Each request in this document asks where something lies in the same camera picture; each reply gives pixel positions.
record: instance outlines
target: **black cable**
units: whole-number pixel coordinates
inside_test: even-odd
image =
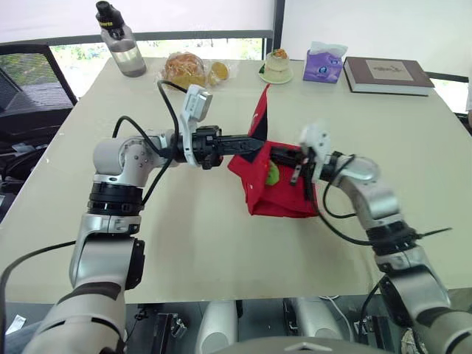
[[[176,113],[174,112],[174,109],[172,108],[172,105],[170,104],[170,101],[167,98],[167,95],[165,94],[164,89],[162,88],[163,83],[166,84],[166,85],[172,86],[172,87],[178,89],[179,91],[187,93],[187,90],[185,88],[180,87],[179,85],[176,85],[175,83],[172,83],[170,81],[159,80],[157,82],[157,87],[159,89],[159,92],[161,93],[162,99],[164,100],[165,105],[167,106],[167,109],[169,110],[170,116],[172,117],[172,121],[174,123],[174,140],[173,140],[172,147],[171,147],[171,153],[170,153],[171,157],[167,159],[164,166],[162,166],[161,170],[159,171],[157,176],[154,178],[153,183],[149,186],[149,190],[147,190],[147,193],[146,193],[145,197],[142,199],[142,205],[143,206],[149,200],[149,197],[153,193],[154,188],[156,188],[157,183],[161,179],[162,175],[164,175],[164,172],[169,168],[170,164],[172,163],[173,157],[177,154],[177,147],[178,147],[177,144],[178,144],[178,135],[179,135],[178,120],[177,120]]]
[[[328,207],[327,207],[327,204],[326,204],[326,197],[327,197],[327,191],[330,189],[331,185],[333,184],[334,180],[336,179],[336,177],[339,176],[339,173],[341,173],[341,171],[346,168],[347,166],[349,166],[349,164],[351,164],[353,161],[355,160],[355,155],[351,155],[350,158],[345,162],[343,163],[343,165],[333,174],[333,177],[331,177],[331,180],[327,183],[326,185],[326,188],[324,189],[324,192],[323,192],[323,208],[324,210],[330,215],[332,216],[333,218],[336,218],[336,219],[347,219],[347,218],[351,218],[353,216],[355,216],[355,213],[353,214],[345,214],[345,215],[337,215],[337,214],[334,214],[333,212],[331,212]]]
[[[155,153],[157,153],[158,155],[160,154],[159,149],[154,145],[154,143],[151,141],[151,139],[150,139],[149,136],[145,133],[145,131],[142,130],[142,128],[139,126],[138,123],[136,123],[133,119],[131,119],[131,118],[128,117],[128,116],[121,116],[121,117],[117,120],[117,123],[115,124],[115,129],[113,130],[113,134],[111,135],[112,138],[116,138],[116,137],[117,137],[118,131],[119,131],[119,127],[121,126],[121,124],[122,124],[124,121],[127,121],[127,122],[129,122],[132,126],[134,126],[135,129],[141,134],[141,136],[143,137],[143,139],[145,140],[145,142],[147,142],[147,144],[150,146],[150,148],[153,149],[153,151],[154,151]]]
[[[366,316],[367,306],[368,306],[370,300],[372,300],[372,298],[374,297],[375,292],[378,290],[378,286],[380,285],[380,282],[382,281],[382,279],[380,279],[378,281],[378,283],[375,284],[374,288],[370,291],[369,295],[367,295],[367,298],[365,299],[364,303],[362,304],[361,315],[359,316],[359,327],[358,327],[358,332],[357,332],[357,342],[358,343],[361,343],[362,328],[364,327],[364,317]]]
[[[148,318],[148,314],[146,313],[146,309],[142,308],[141,310],[139,310],[139,312],[136,315],[134,315],[134,318],[135,318],[135,321],[134,321],[133,327],[131,328],[131,331],[128,334],[128,337],[126,338],[125,344],[128,343],[131,336],[133,335],[134,328],[136,327],[136,324],[138,323],[138,321],[141,321],[142,319]]]
[[[38,254],[52,251],[54,249],[60,249],[62,247],[72,246],[75,244],[75,241],[59,243],[57,245],[45,247],[43,249],[38,249],[36,251],[30,252],[25,254],[24,256],[19,257],[17,260],[11,262],[11,264],[3,270],[3,273],[0,277],[0,353],[4,354],[5,352],[5,329],[7,326],[7,306],[6,306],[6,296],[5,296],[5,289],[7,287],[7,281],[10,277],[10,274],[16,266],[23,263],[25,260],[37,256]]]
[[[434,230],[434,231],[430,231],[430,232],[425,232],[425,233],[422,234],[421,236],[422,236],[422,237],[424,237],[424,236],[431,236],[431,235],[439,234],[440,232],[451,231],[451,230],[452,230],[452,227],[446,227],[445,229],[439,229],[439,230]]]
[[[177,153],[177,147],[178,147],[178,135],[179,135],[179,130],[178,130],[178,120],[177,120],[177,116],[176,116],[176,113],[172,107],[172,105],[170,104],[170,101],[169,101],[169,98],[167,97],[164,89],[162,88],[162,84],[165,84],[165,85],[169,85],[169,86],[172,86],[173,88],[175,89],[178,89],[179,91],[182,91],[184,93],[187,93],[187,90],[183,87],[180,87],[179,85],[176,85],[175,83],[171,82],[171,81],[168,81],[168,80],[159,80],[157,82],[157,87],[159,89],[159,92],[161,93],[161,96],[162,96],[162,99],[164,100],[164,103],[165,105],[167,106],[167,109],[169,110],[169,113],[170,113],[170,116],[172,117],[172,121],[174,123],[174,140],[173,140],[173,143],[172,143],[172,147],[171,147],[171,153],[170,153],[170,156],[175,156],[176,153]],[[130,117],[127,117],[127,116],[122,116],[118,119],[116,125],[115,125],[115,128],[113,130],[113,134],[111,135],[111,137],[113,138],[116,138],[117,135],[118,135],[118,131],[119,131],[119,127],[121,126],[122,122],[123,121],[127,121],[129,122],[130,124],[132,124],[132,126],[135,127],[135,129],[138,130],[138,132],[141,134],[141,136],[144,138],[144,140],[149,144],[149,146],[151,147],[151,149],[153,149],[153,151],[155,153],[157,153],[158,155],[161,155],[161,152],[159,151],[159,149],[153,144],[153,142],[149,139],[149,136],[142,130],[142,128],[134,121],[132,120]],[[151,194],[153,193],[154,191],[154,188],[156,188],[156,185],[158,184],[158,182],[160,181],[161,177],[164,175],[165,171],[169,168],[170,164],[172,163],[172,160],[173,160],[173,157],[170,157],[167,159],[167,161],[164,163],[164,165],[162,166],[161,170],[159,171],[159,173],[157,174],[157,176],[154,178],[153,180],[153,183],[151,183],[151,185],[149,186],[149,189],[147,190],[146,192],[146,195],[145,197],[142,199],[142,203],[141,205],[144,206],[146,204],[146,202],[149,200]]]
[[[340,232],[333,225],[331,225],[331,223],[325,218],[325,216],[321,213],[321,211],[316,206],[315,198],[313,197],[313,194],[314,194],[313,184],[308,183],[307,187],[308,187],[308,199],[310,199],[311,206],[312,206],[314,212],[318,214],[320,219],[322,219],[323,223],[328,227],[329,230],[331,230],[334,234],[338,235],[343,240],[346,240],[348,242],[354,243],[354,244],[359,245],[359,246],[374,246],[375,244],[377,244],[377,243],[374,243],[372,241],[364,241],[364,240],[357,240],[355,238],[351,238],[351,237],[343,234],[342,232]]]
[[[353,161],[355,158],[355,155],[352,155],[352,159],[350,159],[350,161]],[[306,178],[308,178],[309,181],[311,181],[311,176],[306,176]],[[322,219],[323,223],[328,227],[329,230],[331,230],[331,232],[333,232],[335,235],[339,236],[340,238],[342,238],[343,240],[346,240],[347,242],[351,242],[351,243],[354,243],[355,245],[358,245],[358,246],[382,246],[382,245],[386,245],[386,244],[389,244],[389,243],[392,243],[393,240],[376,240],[376,241],[364,241],[364,240],[358,240],[358,239],[355,239],[355,238],[352,238],[352,237],[349,237],[347,236],[346,234],[340,232],[336,227],[334,227],[327,219],[326,217],[323,215],[323,213],[319,210],[319,208],[316,206],[316,203],[315,203],[315,199],[313,197],[313,194],[314,194],[314,191],[313,191],[313,184],[312,183],[307,183],[305,188],[308,189],[308,199],[310,200],[311,202],[311,207],[313,208],[314,212],[316,214],[318,214],[319,218]],[[452,230],[451,227],[448,227],[448,228],[445,228],[445,229],[440,229],[440,230],[435,230],[435,231],[430,231],[430,232],[427,232],[425,234],[422,234],[422,235],[417,235],[417,239],[420,239],[424,236],[429,236],[429,235],[434,235],[434,234],[437,234],[439,232],[444,232],[444,231],[449,231],[449,230]]]

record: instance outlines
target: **red bag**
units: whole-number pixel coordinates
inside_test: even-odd
[[[267,85],[262,93],[252,120],[249,136],[267,140]],[[266,185],[270,168],[272,147],[299,150],[299,147],[266,141],[257,153],[234,156],[228,164],[229,170],[241,177],[246,203],[251,215],[287,216],[289,218],[308,218],[316,216],[310,201],[305,196],[304,179],[298,178],[295,185],[290,184],[294,169],[277,165],[279,181]]]

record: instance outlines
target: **window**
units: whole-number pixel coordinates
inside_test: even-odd
[[[174,52],[191,52],[202,59],[260,60],[262,38],[185,39],[138,41],[144,57],[166,58]],[[51,46],[51,51],[77,97],[90,88],[111,57],[104,43]]]
[[[467,113],[468,84],[457,81],[431,79],[434,89],[454,113]]]

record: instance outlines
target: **tissue box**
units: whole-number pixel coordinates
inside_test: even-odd
[[[310,54],[307,51],[303,80],[337,83],[342,71],[342,59],[328,52]]]

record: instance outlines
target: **plastic bag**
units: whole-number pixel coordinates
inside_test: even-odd
[[[234,77],[236,67],[235,62],[202,60],[189,52],[177,52],[169,55],[157,80],[169,80],[185,89],[193,83],[203,87],[216,86]]]

